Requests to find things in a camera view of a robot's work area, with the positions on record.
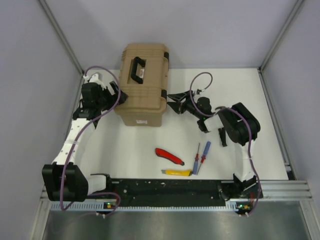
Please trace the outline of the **tan plastic tool box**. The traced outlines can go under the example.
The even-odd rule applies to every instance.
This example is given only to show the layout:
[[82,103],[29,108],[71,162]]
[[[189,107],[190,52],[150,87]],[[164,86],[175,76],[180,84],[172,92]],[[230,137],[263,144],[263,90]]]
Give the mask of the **tan plastic tool box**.
[[169,59],[169,49],[162,43],[131,43],[123,50],[118,80],[128,97],[114,110],[126,126],[162,125]]

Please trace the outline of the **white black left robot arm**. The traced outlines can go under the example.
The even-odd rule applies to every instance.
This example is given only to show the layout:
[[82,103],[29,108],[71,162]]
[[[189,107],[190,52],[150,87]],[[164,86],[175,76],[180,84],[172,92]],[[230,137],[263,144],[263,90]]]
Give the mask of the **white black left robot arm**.
[[115,81],[110,82],[110,86],[113,93],[100,80],[90,80],[82,85],[82,98],[72,115],[68,136],[52,163],[42,168],[50,201],[83,202],[95,192],[105,199],[113,194],[114,187],[107,182],[109,176],[91,171],[83,158],[103,112],[112,111],[128,97]]

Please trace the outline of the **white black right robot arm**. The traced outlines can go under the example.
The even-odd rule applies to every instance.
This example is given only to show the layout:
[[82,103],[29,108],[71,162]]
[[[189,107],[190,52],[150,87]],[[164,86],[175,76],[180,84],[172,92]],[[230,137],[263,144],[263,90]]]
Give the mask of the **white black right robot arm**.
[[224,200],[260,198],[262,187],[252,156],[252,147],[261,130],[259,121],[241,102],[232,107],[219,106],[213,110],[209,98],[195,100],[194,97],[195,94],[189,91],[170,94],[168,105],[179,115],[189,112],[197,117],[197,125],[202,132],[218,130],[223,147],[227,146],[227,139],[234,143],[233,182],[230,186],[218,187],[220,197]]

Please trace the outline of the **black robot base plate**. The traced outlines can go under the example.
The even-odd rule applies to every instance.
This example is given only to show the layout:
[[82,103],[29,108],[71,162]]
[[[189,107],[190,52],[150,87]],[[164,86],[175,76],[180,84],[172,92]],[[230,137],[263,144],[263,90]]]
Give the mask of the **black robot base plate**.
[[125,206],[213,206],[232,199],[262,198],[257,183],[237,180],[107,178],[105,189],[82,199],[111,198],[118,194]]

